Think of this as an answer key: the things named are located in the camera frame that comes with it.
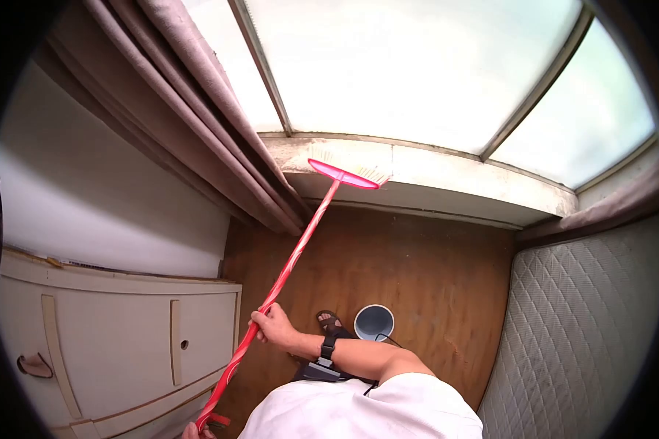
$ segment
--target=wooden floor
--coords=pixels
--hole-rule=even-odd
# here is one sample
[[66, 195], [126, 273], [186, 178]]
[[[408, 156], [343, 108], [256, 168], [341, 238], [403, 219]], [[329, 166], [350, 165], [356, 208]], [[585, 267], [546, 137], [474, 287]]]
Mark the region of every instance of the wooden floor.
[[[239, 337], [297, 238], [234, 218], [223, 273], [244, 285]], [[485, 225], [346, 207], [327, 210], [278, 302], [300, 331], [320, 334], [317, 311], [347, 327], [365, 305], [395, 315], [393, 338], [478, 409], [505, 318], [513, 232]], [[287, 354], [255, 341], [215, 410], [234, 438], [266, 395], [295, 373]]]

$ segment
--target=frosted glass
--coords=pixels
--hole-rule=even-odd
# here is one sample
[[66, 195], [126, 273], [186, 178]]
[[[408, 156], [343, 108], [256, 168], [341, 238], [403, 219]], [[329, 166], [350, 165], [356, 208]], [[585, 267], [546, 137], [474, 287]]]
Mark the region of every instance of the frosted glass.
[[577, 188], [653, 130], [632, 71], [595, 20], [562, 75], [491, 159]]
[[283, 131], [227, 1], [184, 0], [183, 3], [205, 41], [217, 53], [237, 100], [254, 129]]
[[577, 0], [247, 0], [291, 125], [480, 153]]

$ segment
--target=broom head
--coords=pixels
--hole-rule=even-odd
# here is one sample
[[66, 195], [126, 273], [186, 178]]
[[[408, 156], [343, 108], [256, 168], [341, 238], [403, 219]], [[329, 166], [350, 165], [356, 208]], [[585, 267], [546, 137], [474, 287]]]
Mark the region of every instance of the broom head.
[[339, 157], [315, 145], [310, 147], [308, 163], [317, 172], [355, 188], [378, 189], [391, 178], [388, 173], [361, 166], [347, 157]]

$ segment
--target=cabinet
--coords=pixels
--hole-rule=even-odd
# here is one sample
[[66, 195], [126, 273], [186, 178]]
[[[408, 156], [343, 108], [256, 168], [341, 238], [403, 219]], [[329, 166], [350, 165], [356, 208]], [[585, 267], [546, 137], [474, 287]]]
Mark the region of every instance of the cabinet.
[[14, 364], [47, 426], [108, 438], [211, 388], [236, 345], [241, 291], [214, 279], [56, 268], [6, 251], [0, 336], [10, 358], [39, 352], [55, 371], [37, 378]]

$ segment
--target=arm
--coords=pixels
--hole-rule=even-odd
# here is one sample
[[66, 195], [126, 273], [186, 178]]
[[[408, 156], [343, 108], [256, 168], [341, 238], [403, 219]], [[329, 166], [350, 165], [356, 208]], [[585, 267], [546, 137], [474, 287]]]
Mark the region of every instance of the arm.
[[[270, 341], [282, 350], [309, 360], [320, 356], [325, 337], [298, 332], [277, 303], [271, 306], [268, 315], [252, 312], [252, 320], [261, 327], [257, 337], [262, 342]], [[407, 372], [434, 376], [409, 350], [379, 341], [339, 338], [334, 344], [332, 361], [344, 372], [380, 383]]]

